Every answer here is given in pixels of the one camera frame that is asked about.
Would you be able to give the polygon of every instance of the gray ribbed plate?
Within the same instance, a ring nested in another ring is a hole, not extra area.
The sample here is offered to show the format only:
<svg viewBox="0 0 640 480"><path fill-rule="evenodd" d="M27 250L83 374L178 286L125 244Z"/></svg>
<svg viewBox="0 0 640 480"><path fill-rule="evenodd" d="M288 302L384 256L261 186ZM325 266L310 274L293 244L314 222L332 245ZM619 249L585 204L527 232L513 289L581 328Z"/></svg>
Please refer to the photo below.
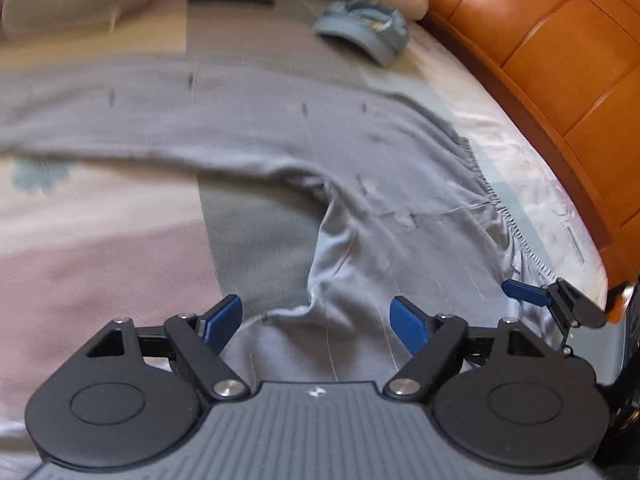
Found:
<svg viewBox="0 0 640 480"><path fill-rule="evenodd" d="M596 480L590 466L534 476ZM85 473L45 464L31 480L485 480L489 469L448 446L423 409L379 396L372 383L264 384L219 404L196 435L153 464Z"/></svg>

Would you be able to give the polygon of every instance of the silver bolt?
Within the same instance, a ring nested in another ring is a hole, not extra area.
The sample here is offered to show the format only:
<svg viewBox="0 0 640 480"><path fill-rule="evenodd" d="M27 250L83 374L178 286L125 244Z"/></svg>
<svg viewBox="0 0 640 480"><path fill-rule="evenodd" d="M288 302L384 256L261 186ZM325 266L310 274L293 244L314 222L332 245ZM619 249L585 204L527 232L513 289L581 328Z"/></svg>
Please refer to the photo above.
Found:
<svg viewBox="0 0 640 480"><path fill-rule="evenodd" d="M233 399L246 393L246 386L235 379L225 379L213 386L213 391L220 397Z"/></svg>
<svg viewBox="0 0 640 480"><path fill-rule="evenodd" d="M394 379L389 383L389 390L396 395L413 395L420 390L420 383L413 379Z"/></svg>

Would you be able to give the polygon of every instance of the headboard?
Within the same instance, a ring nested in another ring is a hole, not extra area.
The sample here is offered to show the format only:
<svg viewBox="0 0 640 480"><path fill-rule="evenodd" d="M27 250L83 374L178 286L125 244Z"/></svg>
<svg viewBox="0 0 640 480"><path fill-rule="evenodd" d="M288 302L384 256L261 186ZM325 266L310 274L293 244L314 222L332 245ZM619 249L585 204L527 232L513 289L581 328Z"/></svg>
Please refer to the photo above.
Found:
<svg viewBox="0 0 640 480"><path fill-rule="evenodd" d="M574 201L613 287L640 270L640 0L430 0L420 22Z"/></svg>

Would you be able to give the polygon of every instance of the bed sheet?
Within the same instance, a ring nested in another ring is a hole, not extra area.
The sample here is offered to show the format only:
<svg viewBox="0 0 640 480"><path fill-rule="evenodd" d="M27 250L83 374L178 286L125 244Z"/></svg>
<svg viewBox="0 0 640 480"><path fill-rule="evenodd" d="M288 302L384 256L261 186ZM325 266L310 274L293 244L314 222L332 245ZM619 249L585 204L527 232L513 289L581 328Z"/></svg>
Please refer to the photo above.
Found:
<svg viewBox="0 0 640 480"><path fill-rule="evenodd" d="M328 3L278 0L270 16L264 16L229 7L218 12L190 10L186 0L156 0L111 33L67 34L2 46L0 62L3 67L20 67L132 51L227 53L241 41L249 51L240 56L247 59L266 56L283 70L320 71L350 84L365 82L370 88L406 94L470 139L485 177L550 272L604 305L604 268L571 200L470 73L417 26L412 27L412 40L401 59L386 72L359 54L326 44L313 37L309 25ZM257 24L265 18L269 27L261 28ZM255 41L274 27L277 34L269 41ZM249 43L242 35L248 30L254 34ZM288 41L289 48L281 41ZM219 203L208 206L207 197L218 193L219 201L220 188L209 190L195 176L156 168L0 159L0 261L6 276L2 297L12 298L10 316L5 316L9 322L0 337L11 349L9 354L3 351L10 365L0 374L0 478L20 478L37 463L21 423L24 403L106 319L127 315L139 324L155 324L177 310L205 310L228 289L221 283L219 262L212 257L207 237L207 217ZM267 212L286 204L290 210L301 199L289 193L283 190L267 201L262 197L258 207ZM308 204L300 206L300 211L308 209ZM311 223L322 216L321 211L311 215ZM309 232L301 232L300 238L308 239ZM300 247L293 266L300 270L309 258L309 247ZM31 287L34 281L42 286ZM298 282L287 301L295 303L303 276ZM77 301L66 311L67 324L60 327L47 312L52 304L64 309L70 298ZM154 306L152 316L140 309L142 304ZM30 323L34 317L37 324ZM46 344L32 345L37 338L44 343L40 329L48 325L56 330L47 333Z"/></svg>

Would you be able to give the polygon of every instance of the pink fabric patch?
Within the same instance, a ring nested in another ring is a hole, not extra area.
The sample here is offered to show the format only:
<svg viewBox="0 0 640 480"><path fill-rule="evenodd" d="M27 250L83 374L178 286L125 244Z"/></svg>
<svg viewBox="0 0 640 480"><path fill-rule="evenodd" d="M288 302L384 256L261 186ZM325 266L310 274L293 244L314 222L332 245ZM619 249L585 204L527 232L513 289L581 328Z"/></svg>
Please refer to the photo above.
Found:
<svg viewBox="0 0 640 480"><path fill-rule="evenodd" d="M0 399L22 420L29 396L114 317L161 324L221 298L201 223L0 260Z"/></svg>

